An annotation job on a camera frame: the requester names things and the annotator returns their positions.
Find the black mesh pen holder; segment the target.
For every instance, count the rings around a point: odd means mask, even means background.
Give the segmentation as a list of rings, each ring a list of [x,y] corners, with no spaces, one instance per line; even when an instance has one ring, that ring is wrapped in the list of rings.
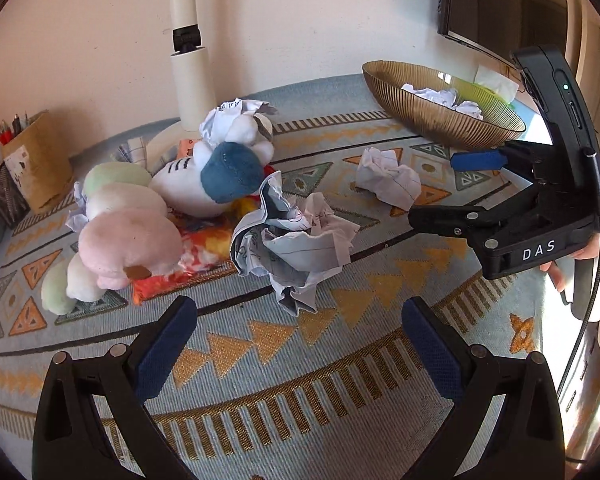
[[[29,211],[28,203],[2,162],[0,165],[0,218],[9,229],[15,229]]]

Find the pastel caterpillar plush toy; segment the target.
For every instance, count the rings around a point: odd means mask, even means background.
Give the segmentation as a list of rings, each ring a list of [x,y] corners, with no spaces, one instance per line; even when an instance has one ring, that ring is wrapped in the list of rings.
[[[68,225],[78,234],[78,251],[47,271],[41,287],[44,310],[65,315],[79,301],[90,304],[108,290],[178,267],[182,236],[150,182],[151,174],[140,165],[103,162],[74,188],[80,210]]]

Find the cream desk lamp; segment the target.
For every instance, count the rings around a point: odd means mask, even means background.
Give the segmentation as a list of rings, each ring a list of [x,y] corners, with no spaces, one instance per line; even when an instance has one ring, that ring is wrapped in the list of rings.
[[[154,166],[181,140],[200,138],[199,126],[218,101],[215,97],[208,49],[202,44],[196,0],[170,0],[173,52],[170,57],[178,116],[146,146]]]

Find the bamboo pen holder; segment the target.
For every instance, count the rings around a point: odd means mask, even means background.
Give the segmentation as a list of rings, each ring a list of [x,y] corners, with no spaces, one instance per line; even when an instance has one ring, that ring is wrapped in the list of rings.
[[[35,214],[56,207],[72,188],[66,144],[48,110],[36,114],[30,125],[0,150],[12,180]]]

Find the white grey paper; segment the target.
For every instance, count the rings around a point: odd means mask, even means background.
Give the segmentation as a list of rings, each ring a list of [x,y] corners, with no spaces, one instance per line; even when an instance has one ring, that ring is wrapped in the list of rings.
[[[277,113],[277,108],[268,101],[236,98],[225,101],[212,108],[206,118],[199,125],[201,139],[205,140],[212,148],[225,140],[230,126],[235,119],[242,115],[254,116],[257,113]]]

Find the orange red patterned cloth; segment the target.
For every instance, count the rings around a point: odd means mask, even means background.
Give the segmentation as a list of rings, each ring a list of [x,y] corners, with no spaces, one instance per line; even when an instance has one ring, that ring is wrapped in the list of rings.
[[[181,233],[183,255],[170,273],[134,281],[133,304],[140,306],[171,292],[235,273],[235,268],[230,263],[233,231],[245,214],[257,210],[259,206],[258,198],[247,196],[235,200],[227,211],[209,220],[172,211],[169,219],[174,221]]]

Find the black wall monitor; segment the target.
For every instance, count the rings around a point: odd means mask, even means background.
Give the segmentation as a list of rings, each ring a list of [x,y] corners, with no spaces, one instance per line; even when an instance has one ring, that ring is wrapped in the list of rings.
[[[566,50],[567,0],[439,0],[438,33],[504,63],[533,46]]]

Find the large printed paper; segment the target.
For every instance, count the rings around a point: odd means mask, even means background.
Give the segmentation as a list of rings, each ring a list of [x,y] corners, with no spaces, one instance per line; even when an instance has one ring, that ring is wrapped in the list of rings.
[[[259,188],[260,207],[234,229],[230,260],[241,276],[270,280],[285,312],[315,314],[316,290],[351,262],[360,226],[332,210],[322,193],[288,198],[279,171]]]

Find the pens and pencils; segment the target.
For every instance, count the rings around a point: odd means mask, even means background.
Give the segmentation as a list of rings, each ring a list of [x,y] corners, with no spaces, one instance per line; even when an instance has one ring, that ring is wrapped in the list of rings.
[[[18,115],[10,124],[0,119],[0,165],[3,158],[6,158],[6,164],[13,172],[23,172],[29,161],[29,154],[22,140],[14,142],[20,133],[23,133],[23,122]]]

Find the crumpled paper in bowl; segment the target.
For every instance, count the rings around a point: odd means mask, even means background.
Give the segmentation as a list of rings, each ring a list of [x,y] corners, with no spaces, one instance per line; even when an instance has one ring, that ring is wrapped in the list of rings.
[[[455,89],[434,90],[430,88],[415,89],[408,82],[401,87],[402,90],[419,96],[429,102],[442,105],[457,113],[483,120],[483,114],[480,106],[474,101],[461,100]]]

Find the crumpled grid paper ball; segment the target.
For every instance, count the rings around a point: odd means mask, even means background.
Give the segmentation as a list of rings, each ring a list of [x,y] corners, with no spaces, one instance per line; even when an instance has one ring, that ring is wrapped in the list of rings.
[[[366,148],[358,168],[355,184],[372,192],[378,200],[404,211],[409,211],[422,194],[418,173],[409,166],[398,163],[394,151]]]

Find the tissue box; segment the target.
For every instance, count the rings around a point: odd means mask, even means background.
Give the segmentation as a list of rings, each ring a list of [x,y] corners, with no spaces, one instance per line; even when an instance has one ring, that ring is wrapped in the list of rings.
[[[478,86],[491,91],[506,104],[512,104],[516,99],[519,84],[504,75],[479,65],[476,71],[474,83]]]

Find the gold ribbed bowl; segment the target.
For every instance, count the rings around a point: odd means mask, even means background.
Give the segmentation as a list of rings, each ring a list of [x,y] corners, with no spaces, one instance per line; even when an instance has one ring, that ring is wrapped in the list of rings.
[[[362,72],[377,103],[391,117],[412,131],[440,144],[463,150],[497,148],[516,140],[526,131],[526,124],[513,107],[478,84],[440,72],[427,66],[396,61],[370,61]],[[474,102],[480,119],[452,110],[402,88],[454,90],[460,101]]]

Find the patterned woven tablecloth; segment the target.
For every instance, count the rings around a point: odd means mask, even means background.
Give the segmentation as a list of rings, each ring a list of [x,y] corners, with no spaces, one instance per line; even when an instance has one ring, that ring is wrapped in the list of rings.
[[[412,234],[404,212],[358,190],[354,176],[358,156],[373,147],[420,173],[425,204],[492,207],[516,186],[499,174],[456,174],[451,150],[392,120],[361,75],[253,99],[278,109],[274,168],[284,192],[322,193],[360,226],[352,262],[318,285],[315,314],[287,314],[267,278],[241,278],[227,262],[174,294],[134,304],[127,288],[60,316],[41,308],[41,286],[78,248],[64,223],[73,198],[27,218],[0,245],[0,445],[24,476],[52,355],[90,358],[131,342],[177,294],[198,304],[198,327],[146,405],[199,479],[402,477],[451,407],[402,333],[408,297],[422,296],[494,354],[541,349],[543,275],[485,280],[464,240]]]

